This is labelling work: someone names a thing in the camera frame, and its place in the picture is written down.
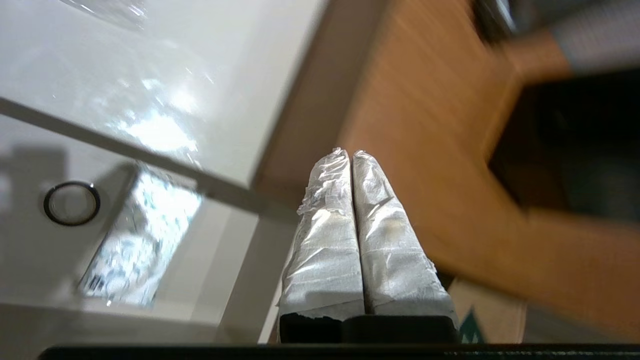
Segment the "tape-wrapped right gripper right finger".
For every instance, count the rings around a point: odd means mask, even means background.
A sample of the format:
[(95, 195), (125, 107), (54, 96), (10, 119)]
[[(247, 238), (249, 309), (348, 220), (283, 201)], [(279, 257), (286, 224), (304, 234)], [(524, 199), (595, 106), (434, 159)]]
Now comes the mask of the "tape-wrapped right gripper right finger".
[(453, 300), (419, 243), (379, 162), (363, 150), (352, 157), (365, 305), (378, 316), (441, 316), (459, 328)]

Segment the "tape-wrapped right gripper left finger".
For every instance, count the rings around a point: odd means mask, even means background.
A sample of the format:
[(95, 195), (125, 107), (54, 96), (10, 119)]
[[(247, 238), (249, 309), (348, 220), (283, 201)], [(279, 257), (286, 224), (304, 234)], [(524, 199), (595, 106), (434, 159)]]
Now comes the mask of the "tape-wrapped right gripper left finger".
[(335, 148), (311, 169), (297, 209), (279, 315), (345, 321), (365, 313), (350, 157)]

